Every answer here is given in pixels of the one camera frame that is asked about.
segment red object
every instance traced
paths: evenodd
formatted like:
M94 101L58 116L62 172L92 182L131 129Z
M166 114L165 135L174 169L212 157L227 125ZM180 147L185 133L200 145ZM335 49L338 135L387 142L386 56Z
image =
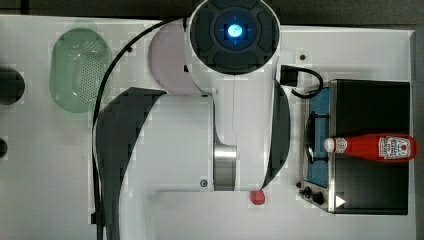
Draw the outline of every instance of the red object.
M325 140L327 152L343 153L384 163L407 162L418 153L417 141L406 134L367 134Z
M250 192L250 201L255 205L263 205L265 203L265 194L262 190Z

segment blue light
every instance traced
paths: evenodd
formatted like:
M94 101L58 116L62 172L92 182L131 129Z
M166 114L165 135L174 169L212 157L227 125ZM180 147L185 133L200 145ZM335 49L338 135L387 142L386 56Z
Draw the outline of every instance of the blue light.
M243 28L241 28L238 24L232 24L230 27L228 27L228 34L230 37L240 37L242 33Z

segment black cable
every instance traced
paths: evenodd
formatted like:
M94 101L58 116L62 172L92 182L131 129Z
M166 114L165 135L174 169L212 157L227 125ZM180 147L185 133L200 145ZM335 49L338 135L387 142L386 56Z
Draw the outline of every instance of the black cable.
M93 128L92 128L92 136L94 133L94 125L96 123L96 120L99 116L99 110L100 110L100 103L102 101L102 96L103 96L103 92L104 89L106 87L106 82L109 79L110 74L112 73L113 69L115 68L116 64L119 62L119 60L122 58L122 56L125 54L125 52L131 52L132 48L131 46L136 43L138 40L140 40L140 38L146 36L148 33L152 32L153 30L155 30L156 28L162 27L163 25L170 23L172 21L177 20L178 18L172 18L169 20L164 20L160 23L157 23L151 27L149 27L148 29L144 30L143 32L141 32L140 34L138 34L135 38L133 38L131 41L129 41L125 47L118 53L118 55L116 55L116 57L113 59L112 63L109 65L108 69L105 72L105 75L103 76L102 82L100 83L100 87L99 87L99 92L97 94L97 99L96 99L96 105L94 107L94 112L93 112ZM97 165L96 165L96 160L94 158L94 149L92 148L92 155L91 155L91 159L92 159L92 165L93 165L93 185L94 185L94 207L95 207L95 222L96 222L96 226L97 226L97 240L103 240L103 227L104 227L104 209L103 209L103 202L101 201L100 198L100 183L99 183L99 170L97 169Z

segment small red ball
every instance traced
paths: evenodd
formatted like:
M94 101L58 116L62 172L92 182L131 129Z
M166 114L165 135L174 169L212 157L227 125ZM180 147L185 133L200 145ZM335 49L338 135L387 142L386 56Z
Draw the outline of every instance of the small red ball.
M265 194L262 190L250 192L250 201L255 205L263 205L265 203Z

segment screw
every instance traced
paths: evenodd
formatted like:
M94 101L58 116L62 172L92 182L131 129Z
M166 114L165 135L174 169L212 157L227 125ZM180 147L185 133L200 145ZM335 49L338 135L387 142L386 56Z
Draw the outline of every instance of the screw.
M202 181L200 181L200 186L201 187L207 187L208 186L208 181L206 181L205 179L203 179Z

